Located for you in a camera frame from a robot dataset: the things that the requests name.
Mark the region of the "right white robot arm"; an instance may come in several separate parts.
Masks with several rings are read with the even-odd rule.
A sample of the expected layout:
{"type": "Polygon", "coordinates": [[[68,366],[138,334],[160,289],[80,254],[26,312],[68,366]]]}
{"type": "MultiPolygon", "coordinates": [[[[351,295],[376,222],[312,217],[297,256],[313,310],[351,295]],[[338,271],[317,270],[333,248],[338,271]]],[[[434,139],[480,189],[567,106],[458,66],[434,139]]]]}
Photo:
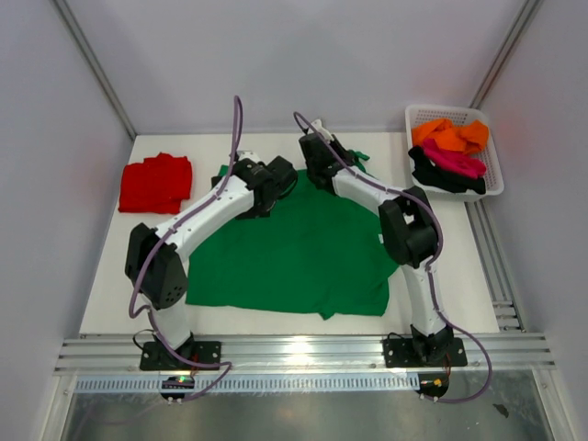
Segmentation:
{"type": "Polygon", "coordinates": [[[418,364],[442,363],[454,341],[438,298],[436,260],[440,226],[419,187],[386,187],[355,165],[354,155],[332,137],[306,132],[299,139],[307,176],[319,189],[355,202],[379,219],[383,246],[400,267],[412,307],[412,354],[418,364]]]}

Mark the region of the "green t shirt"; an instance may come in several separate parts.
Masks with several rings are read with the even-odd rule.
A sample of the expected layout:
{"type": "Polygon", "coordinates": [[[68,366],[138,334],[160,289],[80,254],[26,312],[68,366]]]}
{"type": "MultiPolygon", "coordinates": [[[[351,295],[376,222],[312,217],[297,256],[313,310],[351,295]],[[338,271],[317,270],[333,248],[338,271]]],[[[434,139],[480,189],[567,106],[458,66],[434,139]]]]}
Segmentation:
{"type": "Polygon", "coordinates": [[[381,316],[397,264],[379,219],[317,189],[305,170],[269,217],[231,220],[190,256],[186,303],[259,311],[381,316]]]}

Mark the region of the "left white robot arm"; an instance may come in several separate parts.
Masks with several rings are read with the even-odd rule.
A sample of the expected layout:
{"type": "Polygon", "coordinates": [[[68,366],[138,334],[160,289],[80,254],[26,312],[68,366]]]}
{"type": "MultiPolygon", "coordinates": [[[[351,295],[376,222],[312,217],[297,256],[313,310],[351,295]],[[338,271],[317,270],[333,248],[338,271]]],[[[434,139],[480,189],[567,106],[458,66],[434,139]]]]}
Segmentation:
{"type": "Polygon", "coordinates": [[[146,311],[155,348],[170,367],[217,368],[219,359],[195,359],[194,337],[183,297],[185,262],[212,234],[236,219],[267,217],[298,183],[298,173],[278,156],[266,164],[252,152],[238,152],[228,170],[198,202],[153,228],[140,223],[130,233],[125,275],[133,286],[129,316],[146,311]]]}

